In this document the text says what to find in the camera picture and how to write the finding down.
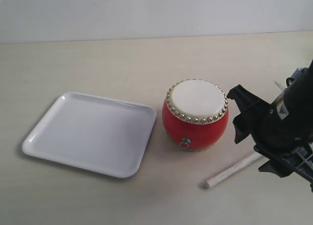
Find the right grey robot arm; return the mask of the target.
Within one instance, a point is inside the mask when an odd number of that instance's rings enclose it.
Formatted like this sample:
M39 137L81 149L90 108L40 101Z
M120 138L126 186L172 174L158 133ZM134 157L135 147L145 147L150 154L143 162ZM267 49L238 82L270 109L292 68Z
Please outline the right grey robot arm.
M298 70L256 128L254 150L268 158L260 172L296 173L313 181L313 67Z

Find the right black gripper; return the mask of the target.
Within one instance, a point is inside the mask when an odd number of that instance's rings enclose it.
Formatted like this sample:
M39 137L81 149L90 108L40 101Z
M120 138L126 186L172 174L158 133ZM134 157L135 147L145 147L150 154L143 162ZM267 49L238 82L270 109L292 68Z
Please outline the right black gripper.
M256 136L255 151L268 159L258 171L280 178L296 173L312 183L313 102L281 99L270 107L241 85L233 87L227 98L234 100L240 111L232 121L234 142Z

